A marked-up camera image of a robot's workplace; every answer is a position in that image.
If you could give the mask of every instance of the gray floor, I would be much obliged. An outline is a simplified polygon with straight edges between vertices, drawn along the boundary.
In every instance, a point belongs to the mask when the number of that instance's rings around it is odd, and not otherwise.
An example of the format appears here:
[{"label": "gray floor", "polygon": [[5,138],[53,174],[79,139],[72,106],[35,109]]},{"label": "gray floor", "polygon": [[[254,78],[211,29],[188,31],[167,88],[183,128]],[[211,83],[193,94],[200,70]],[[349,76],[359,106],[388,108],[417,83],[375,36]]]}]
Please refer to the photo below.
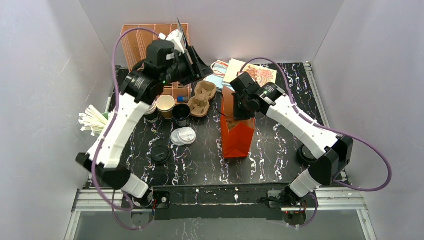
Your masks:
[{"label": "gray floor", "polygon": [[[127,225],[130,215],[120,212]],[[148,214],[139,219],[147,223]],[[143,231],[125,230],[111,212],[82,212],[75,239],[155,239],[155,240],[364,240],[364,233],[356,210],[320,210],[315,220],[299,230],[273,224],[265,219],[173,219],[155,221]]]}]

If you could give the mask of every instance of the white wall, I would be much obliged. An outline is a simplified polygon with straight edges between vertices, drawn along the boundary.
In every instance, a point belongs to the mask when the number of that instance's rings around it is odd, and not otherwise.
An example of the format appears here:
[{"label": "white wall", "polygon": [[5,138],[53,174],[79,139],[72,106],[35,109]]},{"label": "white wall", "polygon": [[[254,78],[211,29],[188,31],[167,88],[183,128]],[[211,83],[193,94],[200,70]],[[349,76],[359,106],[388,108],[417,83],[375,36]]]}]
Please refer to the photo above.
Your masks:
[{"label": "white wall", "polygon": [[105,108],[110,58],[78,0],[7,0],[0,70],[1,238],[63,239],[95,140],[78,113]]},{"label": "white wall", "polygon": [[[375,143],[391,184],[365,193],[378,239],[423,239],[424,2],[346,0],[313,61],[332,127]],[[376,187],[382,161],[356,143],[349,179]]]},{"label": "white wall", "polygon": [[[79,0],[109,56],[124,24],[189,24],[191,44],[217,59],[314,59],[344,0]],[[119,48],[116,62],[127,66]]]}]

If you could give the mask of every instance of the metal frame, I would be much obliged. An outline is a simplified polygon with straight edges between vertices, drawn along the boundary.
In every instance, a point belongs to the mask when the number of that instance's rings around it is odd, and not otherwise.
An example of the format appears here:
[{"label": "metal frame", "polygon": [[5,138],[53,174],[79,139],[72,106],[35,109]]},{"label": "metal frame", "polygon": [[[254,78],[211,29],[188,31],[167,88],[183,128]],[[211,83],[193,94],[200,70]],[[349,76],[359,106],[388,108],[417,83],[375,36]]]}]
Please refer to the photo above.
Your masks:
[{"label": "metal frame", "polygon": [[[318,92],[316,80],[312,72],[310,62],[303,64],[306,70],[306,75],[309,84],[312,88],[313,95],[317,102],[318,110],[321,114],[322,121],[325,126],[329,127],[329,121],[324,110],[324,106]],[[346,173],[341,173],[343,180],[347,179]],[[112,189],[104,189],[103,192],[109,199],[112,199]],[[345,187],[323,187],[316,190],[318,200],[318,211],[337,211],[337,210],[356,210],[358,219],[362,226],[363,234],[366,240],[376,240],[373,226],[368,215],[368,208],[364,197],[359,191]],[[123,194],[115,193],[115,204],[121,205]],[[292,211],[292,208],[281,208],[282,211]],[[313,208],[308,208],[308,211],[314,211]],[[72,215],[69,221],[69,226],[66,231],[65,240],[73,240],[77,232],[78,223],[81,212],[111,212],[111,207],[103,201],[96,190],[79,190],[75,197],[75,202],[72,207]],[[134,209],[134,212],[151,212],[150,209]]]}]

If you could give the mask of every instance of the table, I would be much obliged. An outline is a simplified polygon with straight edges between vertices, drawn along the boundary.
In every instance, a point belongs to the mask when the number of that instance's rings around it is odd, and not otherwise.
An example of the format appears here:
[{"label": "table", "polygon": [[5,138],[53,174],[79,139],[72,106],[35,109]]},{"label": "table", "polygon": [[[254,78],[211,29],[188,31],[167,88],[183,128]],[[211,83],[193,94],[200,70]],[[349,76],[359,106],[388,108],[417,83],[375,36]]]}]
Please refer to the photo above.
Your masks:
[{"label": "table", "polygon": [[[273,64],[261,64],[276,70]],[[303,63],[282,63],[289,86],[298,107],[318,123],[323,120],[308,81]],[[122,82],[127,69],[117,71]],[[283,78],[277,74],[276,84],[283,90]],[[114,97],[110,110],[114,108]],[[190,127],[196,132],[196,141],[190,146],[175,146],[171,132],[179,126],[160,116],[155,123],[144,119],[134,129],[121,156],[136,176],[151,186],[201,186],[252,183],[289,183],[303,170],[296,161],[297,149],[302,143],[283,126],[261,113],[256,115],[255,134],[250,153],[246,158],[223,158],[221,145],[220,114],[221,95],[210,101],[208,114],[202,118],[190,118]],[[171,157],[165,165],[150,160],[154,146],[165,145],[171,149]],[[86,185],[92,188],[91,181]]]}]

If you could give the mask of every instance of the red paper bag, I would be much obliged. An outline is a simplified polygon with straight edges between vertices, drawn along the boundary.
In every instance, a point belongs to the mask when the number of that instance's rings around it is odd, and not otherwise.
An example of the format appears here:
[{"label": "red paper bag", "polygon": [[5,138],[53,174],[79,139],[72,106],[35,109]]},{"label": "red paper bag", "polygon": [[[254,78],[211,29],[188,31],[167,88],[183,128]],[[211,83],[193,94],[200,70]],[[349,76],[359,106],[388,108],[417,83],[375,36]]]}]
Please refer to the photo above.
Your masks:
[{"label": "red paper bag", "polygon": [[222,89],[221,136],[224,158],[247,157],[251,149],[252,138],[255,133],[255,118],[235,121],[233,114],[234,91],[224,86]]}]

